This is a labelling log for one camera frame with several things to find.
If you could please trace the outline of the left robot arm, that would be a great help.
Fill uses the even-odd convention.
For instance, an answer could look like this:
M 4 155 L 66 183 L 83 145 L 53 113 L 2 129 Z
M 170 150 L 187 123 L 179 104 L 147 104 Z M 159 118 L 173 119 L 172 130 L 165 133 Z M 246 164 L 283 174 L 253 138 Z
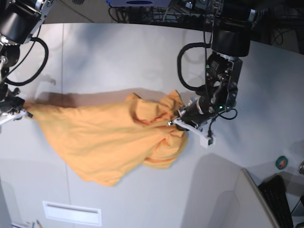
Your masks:
M 250 48 L 250 32 L 257 18 L 257 11 L 243 3 L 232 0 L 208 0 L 204 20 L 209 21 L 212 33 L 209 42 L 185 45 L 177 56 L 177 72 L 181 84 L 194 91 L 197 98 L 177 111 L 177 118 L 168 125 L 176 125 L 200 137 L 201 146 L 208 148 L 215 143 L 212 125 L 218 117 L 228 120 L 223 114 L 235 111 L 238 81 L 242 57 Z M 205 57 L 204 78 L 201 86 L 190 86 L 182 76 L 181 60 L 192 48 L 211 49 Z

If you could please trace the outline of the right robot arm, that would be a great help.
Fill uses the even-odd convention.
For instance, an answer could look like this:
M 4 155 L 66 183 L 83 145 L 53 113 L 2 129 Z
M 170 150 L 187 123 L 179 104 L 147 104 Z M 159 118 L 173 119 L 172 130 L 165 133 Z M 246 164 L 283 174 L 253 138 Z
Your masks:
M 49 49 L 38 34 L 53 0 L 2 0 L 0 2 L 0 124 L 33 115 L 24 108 L 20 87 L 34 81 L 45 68 Z M 20 46 L 32 42 L 44 49 L 44 59 L 36 73 L 23 82 L 13 82 L 8 76 L 21 64 Z

